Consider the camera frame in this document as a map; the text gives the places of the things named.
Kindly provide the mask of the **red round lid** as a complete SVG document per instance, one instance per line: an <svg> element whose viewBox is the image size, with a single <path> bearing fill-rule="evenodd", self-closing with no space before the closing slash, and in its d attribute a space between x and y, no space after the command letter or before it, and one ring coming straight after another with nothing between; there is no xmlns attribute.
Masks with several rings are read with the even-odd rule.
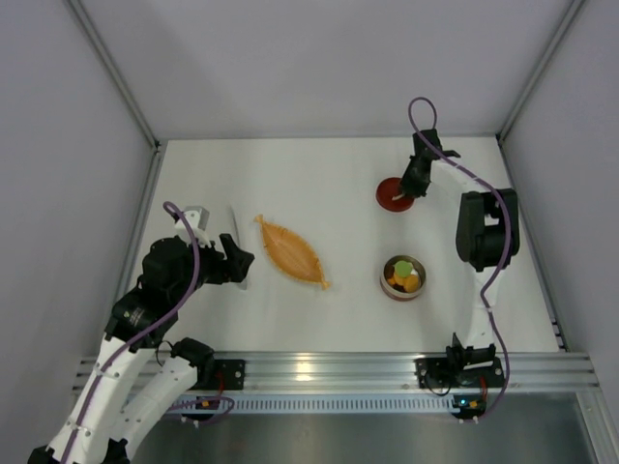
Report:
<svg viewBox="0 0 619 464"><path fill-rule="evenodd" d="M378 204L392 213L402 213L409 210L415 198L407 196L400 189L400 178L390 177L381 181L376 189L375 198Z"/></svg>

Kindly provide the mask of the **green macaron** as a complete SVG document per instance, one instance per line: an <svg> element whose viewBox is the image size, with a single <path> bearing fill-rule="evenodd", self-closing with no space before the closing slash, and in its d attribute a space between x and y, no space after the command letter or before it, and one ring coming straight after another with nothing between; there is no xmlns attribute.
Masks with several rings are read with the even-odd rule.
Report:
<svg viewBox="0 0 619 464"><path fill-rule="evenodd" d="M414 270L414 266L408 261L399 260L395 263L394 269L398 276L409 276Z"/></svg>

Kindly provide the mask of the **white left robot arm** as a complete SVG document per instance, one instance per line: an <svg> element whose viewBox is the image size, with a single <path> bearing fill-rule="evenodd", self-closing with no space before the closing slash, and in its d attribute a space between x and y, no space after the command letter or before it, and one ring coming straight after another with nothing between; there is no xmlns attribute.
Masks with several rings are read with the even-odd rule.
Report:
<svg viewBox="0 0 619 464"><path fill-rule="evenodd" d="M159 372L136 395L130 392L145 364L177 322L180 308L205 284L240 283L253 254L220 236L154 242L142 260L135 287L112 308L96 364L59 433L34 449L31 463L129 463L150 429L177 398L215 375L215 352L185 337L172 346Z"/></svg>

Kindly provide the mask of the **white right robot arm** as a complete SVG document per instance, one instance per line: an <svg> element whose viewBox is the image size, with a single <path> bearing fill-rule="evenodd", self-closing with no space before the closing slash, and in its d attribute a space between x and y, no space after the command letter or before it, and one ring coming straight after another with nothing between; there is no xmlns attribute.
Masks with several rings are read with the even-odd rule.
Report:
<svg viewBox="0 0 619 464"><path fill-rule="evenodd" d="M417 130L412 135L414 153L403 174L383 180L375 198L385 210L407 211L419 198L426 196L430 185L437 183L441 172L458 186L460 194L455 250L458 258L476 272L477 292L474 308L486 315L488 335L498 336L492 314L489 291L500 272L509 266L519 251L518 205L511 188L496 189L459 163L459 153L441 145L435 128ZM316 251L298 233L255 217L261 243L275 269L295 281L328 289L328 281ZM420 384L428 388L432 382L452 387L479 385L507 387L510 362L500 361L496 350L505 345L502 339L475 348L464 346L453 337L446 348L446 360L425 367Z"/></svg>

